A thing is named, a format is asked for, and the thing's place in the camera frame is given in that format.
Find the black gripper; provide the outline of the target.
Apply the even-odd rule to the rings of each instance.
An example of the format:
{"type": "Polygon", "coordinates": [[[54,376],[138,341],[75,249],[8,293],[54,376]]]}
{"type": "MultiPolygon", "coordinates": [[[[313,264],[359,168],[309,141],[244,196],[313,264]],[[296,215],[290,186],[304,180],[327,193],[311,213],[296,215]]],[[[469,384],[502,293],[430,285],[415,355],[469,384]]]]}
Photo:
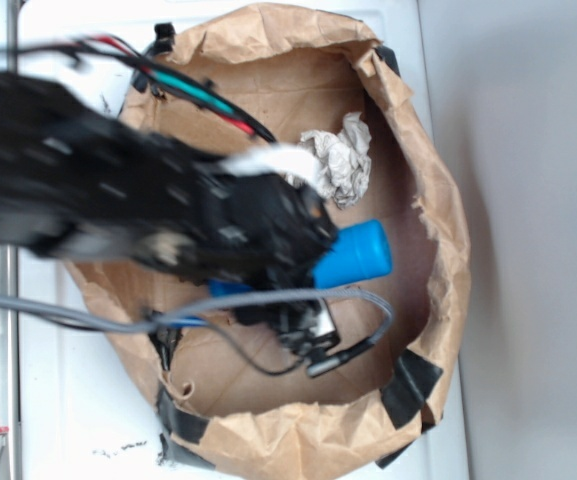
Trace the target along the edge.
{"type": "Polygon", "coordinates": [[[187,172],[196,246],[187,279],[260,290],[311,288],[312,270],[338,237],[324,201],[280,175],[237,177],[204,166],[187,172]]]}

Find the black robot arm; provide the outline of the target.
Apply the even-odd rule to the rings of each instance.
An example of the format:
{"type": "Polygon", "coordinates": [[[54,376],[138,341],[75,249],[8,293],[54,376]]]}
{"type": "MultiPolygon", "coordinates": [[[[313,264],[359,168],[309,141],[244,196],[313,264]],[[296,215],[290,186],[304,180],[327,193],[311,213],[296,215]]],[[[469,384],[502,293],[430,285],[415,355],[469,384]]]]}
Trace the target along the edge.
{"type": "Polygon", "coordinates": [[[132,260],[202,283],[312,285],[338,230],[309,186],[140,132],[62,85],[0,72],[0,244],[132,260]]]}

